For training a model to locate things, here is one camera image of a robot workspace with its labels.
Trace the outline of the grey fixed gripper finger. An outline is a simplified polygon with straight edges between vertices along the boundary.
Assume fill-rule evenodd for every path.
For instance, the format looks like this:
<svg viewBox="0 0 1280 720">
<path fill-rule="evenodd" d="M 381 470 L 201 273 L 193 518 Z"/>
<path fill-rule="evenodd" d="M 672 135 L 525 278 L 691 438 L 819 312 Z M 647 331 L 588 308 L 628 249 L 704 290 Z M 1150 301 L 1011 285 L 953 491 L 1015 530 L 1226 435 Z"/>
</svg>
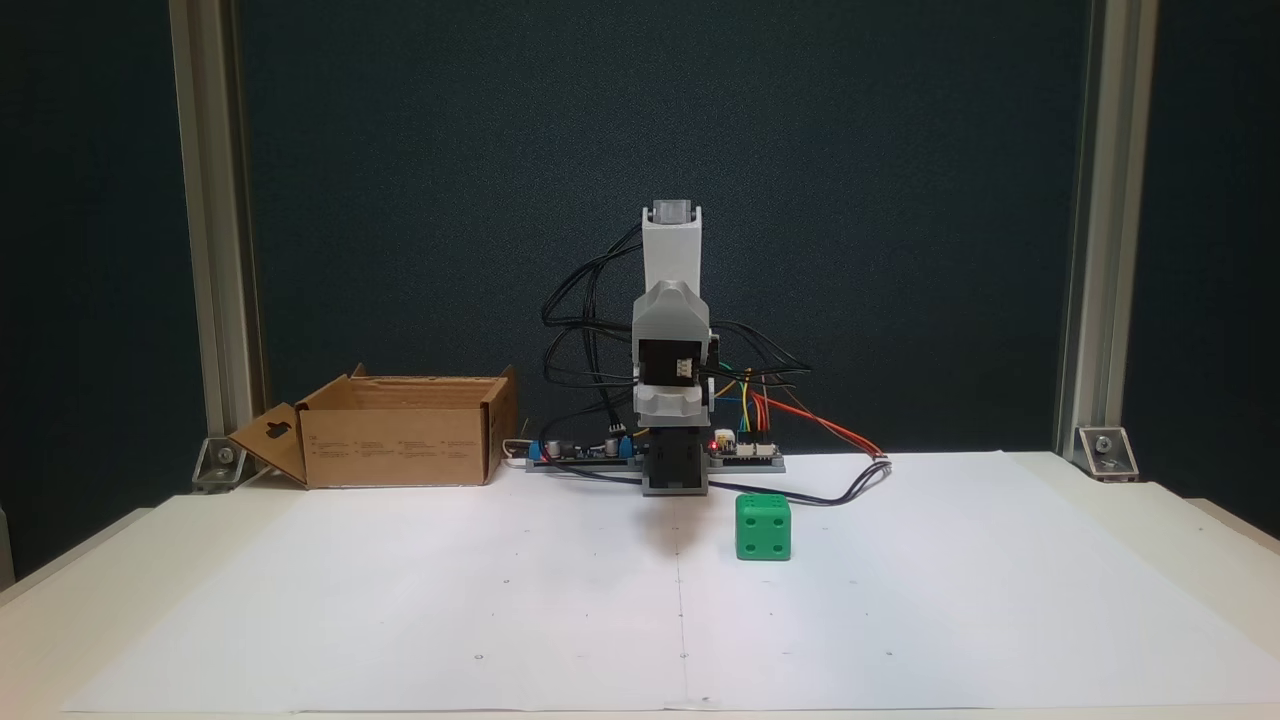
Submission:
<svg viewBox="0 0 1280 720">
<path fill-rule="evenodd" d="M 636 386 L 634 407 L 641 421 L 709 421 L 701 386 Z"/>
</svg>

